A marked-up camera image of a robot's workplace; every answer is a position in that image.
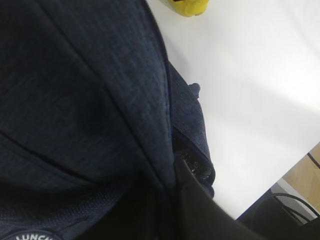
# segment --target white surface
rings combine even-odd
[[[239,217],[320,141],[320,1],[148,0],[169,59],[201,85],[214,200]]]

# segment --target black cable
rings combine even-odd
[[[311,161],[320,169],[320,164],[315,160],[315,158],[310,154],[310,152],[307,153],[307,156],[311,159]]]
[[[300,212],[298,212],[298,211],[296,211],[296,210],[294,210],[294,209],[292,209],[291,207],[288,207],[288,206],[286,206],[286,205],[283,205],[283,207],[284,207],[284,209],[287,210],[291,215],[293,215],[294,218],[298,219],[297,216],[299,216],[300,218],[304,219],[307,223],[310,222],[310,220],[309,220],[306,216],[304,216],[303,214],[301,214]]]
[[[316,215],[317,218],[320,217],[320,214],[310,204],[308,204],[306,201],[302,200],[301,198],[299,198],[297,196],[294,196],[294,195],[291,195],[291,194],[288,194],[288,193],[271,193],[270,195],[268,195],[265,198],[263,198],[256,205],[256,207],[255,207],[255,209],[253,211],[252,217],[251,217],[251,224],[250,224],[251,229],[253,229],[253,226],[254,226],[255,214],[256,214],[257,209],[260,207],[260,205],[262,203],[264,203],[266,200],[268,200],[270,198],[273,198],[273,197],[287,197],[287,198],[291,198],[291,199],[297,200],[297,201],[301,202],[302,204],[304,204],[308,209],[310,209]]]

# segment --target navy fabric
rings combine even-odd
[[[0,238],[74,239],[139,173],[171,194],[175,131],[211,164],[197,88],[144,1],[0,0],[0,52]]]
[[[189,85],[189,88],[193,95],[198,99],[199,98],[199,92],[200,92],[200,85],[198,83],[193,83]]]

